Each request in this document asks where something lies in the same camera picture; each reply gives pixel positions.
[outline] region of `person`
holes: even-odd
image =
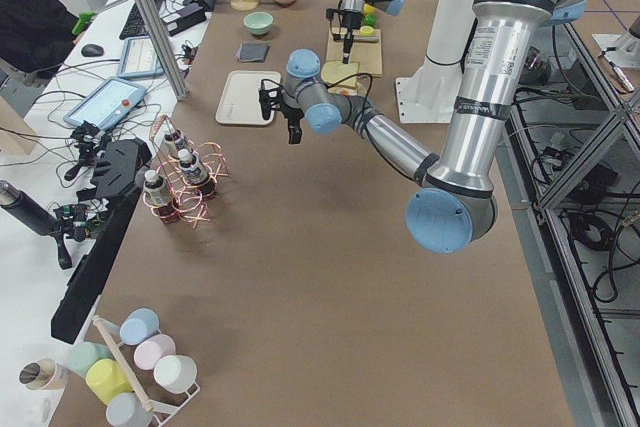
[[[0,0],[0,58],[49,78],[79,39],[77,20],[59,0]]]

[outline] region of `white plate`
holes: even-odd
[[[258,90],[262,79],[270,79],[280,83],[280,73],[274,71],[234,70],[227,76],[216,121],[220,124],[234,125],[268,125],[274,119],[271,112],[269,120],[262,118]],[[272,89],[276,85],[266,82],[265,87]]]

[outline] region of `white desk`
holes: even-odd
[[[129,0],[101,12],[65,64],[79,65],[94,60],[119,59],[123,41],[118,39],[118,35],[132,5],[133,1]],[[177,4],[173,5],[169,1],[165,5],[161,15],[179,8]],[[186,41],[198,45],[206,26],[207,23],[201,23],[172,37],[171,45],[174,52],[181,53],[181,45]],[[104,55],[97,58],[83,57],[80,50],[88,43],[101,45],[105,50]],[[95,63],[81,68],[84,70],[63,67],[45,89],[46,95],[34,104],[25,117],[27,124],[38,135],[68,138],[72,127],[64,127],[62,117],[80,101],[75,95],[49,92],[67,90],[87,95],[102,83],[103,78],[116,74],[117,62]],[[164,76],[139,83],[148,89],[145,97],[148,107],[133,111],[131,118],[136,122],[148,123],[159,113],[171,114],[176,98]],[[63,125],[56,125],[50,120]],[[135,134],[146,140],[148,127],[135,126],[130,122],[125,122],[123,126],[131,130],[123,135],[123,138]],[[40,142],[50,149],[62,147],[56,152],[66,159],[77,159],[77,150],[64,148],[64,140],[42,139]],[[52,153],[38,159],[45,152],[43,146],[36,146],[33,153],[26,157],[0,153],[0,178],[26,191],[45,208],[54,201],[60,205],[77,202],[76,191],[90,186],[88,180],[91,170],[83,175],[86,169],[82,169],[73,186],[68,187],[68,182],[64,182],[63,186],[55,172],[63,159]],[[38,160],[28,165],[4,166],[34,159]],[[62,176],[72,165],[70,163],[59,168],[60,175]],[[51,338],[50,319],[64,296],[73,269],[60,269],[53,239],[39,237],[6,212],[0,212],[0,231],[3,276],[0,283],[0,316],[4,326],[0,358],[0,392],[3,393],[0,400],[0,418],[3,419],[4,425],[13,427],[45,425],[50,415],[42,424],[30,424],[27,418],[38,417],[43,402],[49,403],[53,411],[62,391],[29,391],[18,382],[18,374],[24,365],[40,358],[51,357],[62,364],[66,362],[70,345]],[[66,244],[74,265],[77,265],[82,255],[91,249],[93,241],[79,244],[67,241]],[[35,413],[29,413],[30,410],[35,410]]]

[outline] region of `cup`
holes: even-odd
[[[197,373],[196,363],[191,357],[167,355],[154,367],[153,378],[172,394],[181,394],[194,384]]]
[[[93,364],[85,381],[105,405],[109,405],[116,395],[133,391],[118,363],[111,359],[101,359]]]
[[[40,359],[20,372],[20,382],[29,390],[64,389],[68,378],[69,371],[53,359]]]
[[[173,339],[166,334],[156,334],[136,347],[133,361],[142,370],[153,370],[161,358],[175,353],[176,344]]]
[[[100,359],[113,359],[113,355],[106,345],[80,342],[71,348],[67,367],[84,379],[87,376],[87,371]]]
[[[147,427],[153,411],[147,412],[135,394],[123,392],[107,405],[107,422],[112,427]]]
[[[120,326],[120,339],[127,345],[138,345],[158,332],[159,328],[160,320],[153,310],[137,309]]]

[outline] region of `black mouse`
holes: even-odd
[[[104,49],[97,44],[87,44],[80,53],[85,57],[100,57],[104,54]]]

